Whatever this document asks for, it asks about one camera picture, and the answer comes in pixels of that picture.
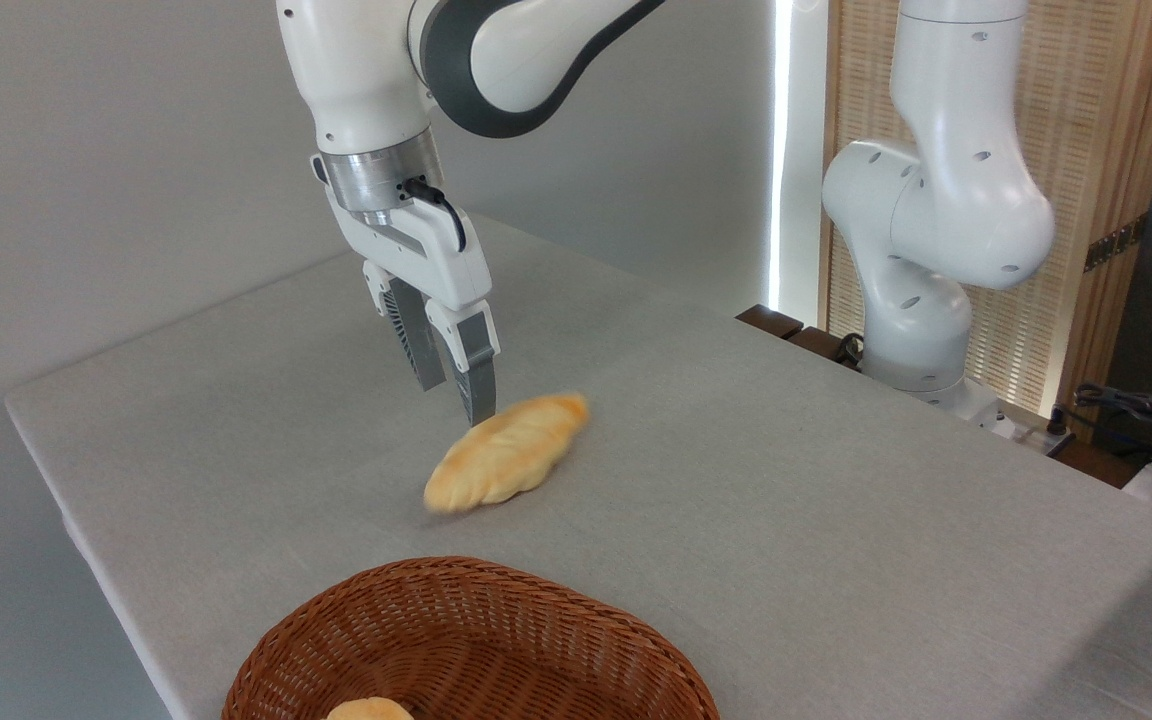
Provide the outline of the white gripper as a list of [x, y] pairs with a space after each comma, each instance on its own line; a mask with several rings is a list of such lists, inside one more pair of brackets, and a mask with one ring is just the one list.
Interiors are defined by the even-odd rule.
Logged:
[[488, 291], [492, 275], [467, 213], [454, 209], [422, 173], [394, 179], [393, 209], [342, 209], [328, 174], [326, 156], [311, 156], [346, 242], [364, 259], [364, 278], [378, 314], [396, 332], [422, 391], [445, 382], [445, 355], [460, 392], [467, 420], [476, 427], [497, 414], [495, 356], [500, 353]]

